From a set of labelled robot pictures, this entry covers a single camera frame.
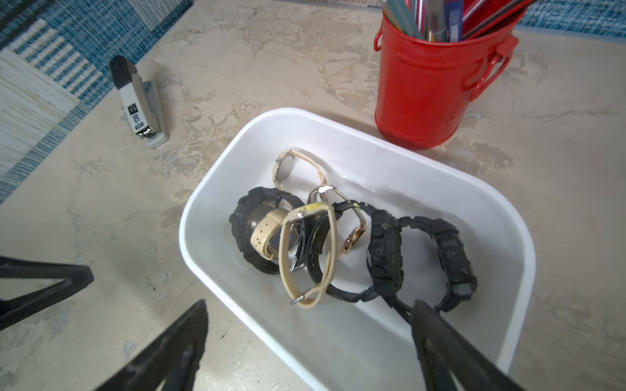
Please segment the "red metal pen bucket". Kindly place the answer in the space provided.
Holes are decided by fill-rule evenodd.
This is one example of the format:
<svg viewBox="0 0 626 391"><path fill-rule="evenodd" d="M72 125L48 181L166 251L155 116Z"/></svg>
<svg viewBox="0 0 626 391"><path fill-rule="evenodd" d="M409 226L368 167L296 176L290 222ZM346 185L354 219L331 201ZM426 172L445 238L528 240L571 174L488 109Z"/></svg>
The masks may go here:
<svg viewBox="0 0 626 391"><path fill-rule="evenodd" d="M453 136L471 102L504 73L528 1L384 1L375 122L412 150Z"/></svg>

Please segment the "white plastic storage box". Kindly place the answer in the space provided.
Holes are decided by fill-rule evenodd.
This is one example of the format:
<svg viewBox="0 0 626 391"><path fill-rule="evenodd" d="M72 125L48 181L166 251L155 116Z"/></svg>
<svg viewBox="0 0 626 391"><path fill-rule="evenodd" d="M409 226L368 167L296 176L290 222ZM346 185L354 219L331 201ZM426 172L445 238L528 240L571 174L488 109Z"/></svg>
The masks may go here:
<svg viewBox="0 0 626 391"><path fill-rule="evenodd" d="M191 195L179 228L189 269L317 390L421 390L409 325L382 300L325 297L294 306L280 277L252 267L228 221L250 189L272 183L283 151L311 155L349 197L394 216L442 218L459 231L478 280L445 320L502 371L518 345L536 252L513 205L484 181L301 109L275 109L244 126Z"/></svg>

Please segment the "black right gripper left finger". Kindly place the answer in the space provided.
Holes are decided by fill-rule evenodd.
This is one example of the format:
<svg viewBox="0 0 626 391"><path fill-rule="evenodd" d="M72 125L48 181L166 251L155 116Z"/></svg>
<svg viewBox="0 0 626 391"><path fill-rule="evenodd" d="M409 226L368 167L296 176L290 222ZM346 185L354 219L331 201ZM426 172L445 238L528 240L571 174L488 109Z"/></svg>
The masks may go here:
<svg viewBox="0 0 626 391"><path fill-rule="evenodd" d="M208 331L208 311L200 300L98 389L192 390Z"/></svg>

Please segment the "black chunky watch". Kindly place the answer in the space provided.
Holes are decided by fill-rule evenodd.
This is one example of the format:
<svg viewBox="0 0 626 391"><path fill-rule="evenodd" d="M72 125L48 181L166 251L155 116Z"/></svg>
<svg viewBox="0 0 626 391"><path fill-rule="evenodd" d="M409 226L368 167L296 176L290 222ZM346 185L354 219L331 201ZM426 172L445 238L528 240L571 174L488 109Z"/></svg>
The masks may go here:
<svg viewBox="0 0 626 391"><path fill-rule="evenodd" d="M260 272L279 275L279 266L272 260L262 257L250 242L256 225L272 210L286 203L293 209L303 206L303 202L291 193L276 188L256 187L238 200L237 207L229 217L231 233L244 259Z"/></svg>

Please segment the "beige strap watch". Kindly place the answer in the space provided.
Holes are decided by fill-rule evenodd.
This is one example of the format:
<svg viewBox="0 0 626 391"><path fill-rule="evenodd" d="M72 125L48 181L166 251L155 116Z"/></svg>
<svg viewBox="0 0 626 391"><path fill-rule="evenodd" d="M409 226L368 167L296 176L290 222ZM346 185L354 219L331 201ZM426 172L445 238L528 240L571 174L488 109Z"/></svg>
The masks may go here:
<svg viewBox="0 0 626 391"><path fill-rule="evenodd" d="M327 204L338 203L348 200L349 197L334 185L319 185L314 187L308 194L307 202L324 202ZM360 210L347 210L343 220L338 223L338 234L342 237L339 244L338 255L348 254L357 241L367 231L367 220Z"/></svg>

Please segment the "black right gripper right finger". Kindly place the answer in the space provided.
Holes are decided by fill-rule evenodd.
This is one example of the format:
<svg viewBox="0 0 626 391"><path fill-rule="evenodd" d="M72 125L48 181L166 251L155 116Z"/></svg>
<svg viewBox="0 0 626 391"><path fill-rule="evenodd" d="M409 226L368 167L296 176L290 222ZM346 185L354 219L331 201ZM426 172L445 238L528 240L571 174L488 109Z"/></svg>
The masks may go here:
<svg viewBox="0 0 626 391"><path fill-rule="evenodd" d="M410 325L427 390L521 389L425 301L415 301Z"/></svg>

